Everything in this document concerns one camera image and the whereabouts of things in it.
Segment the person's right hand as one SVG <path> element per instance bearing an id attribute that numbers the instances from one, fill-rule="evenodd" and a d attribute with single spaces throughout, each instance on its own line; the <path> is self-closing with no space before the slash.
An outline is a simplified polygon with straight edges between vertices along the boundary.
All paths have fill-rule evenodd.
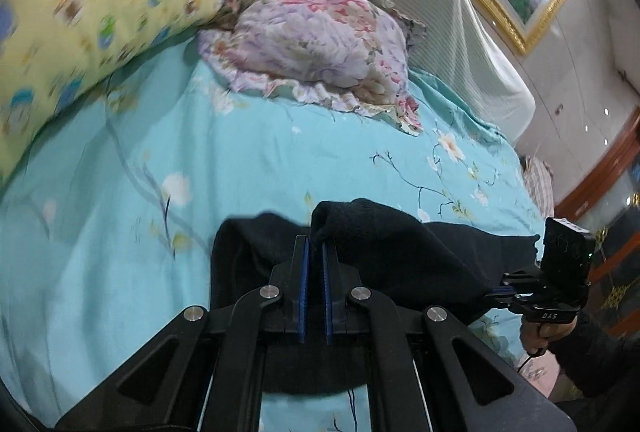
<path id="1" fill-rule="evenodd" d="M 573 332 L 577 324 L 574 318 L 568 324 L 542 324 L 530 322 L 525 317 L 521 319 L 521 345 L 529 356 L 541 356 L 549 344 L 567 337 Z"/>

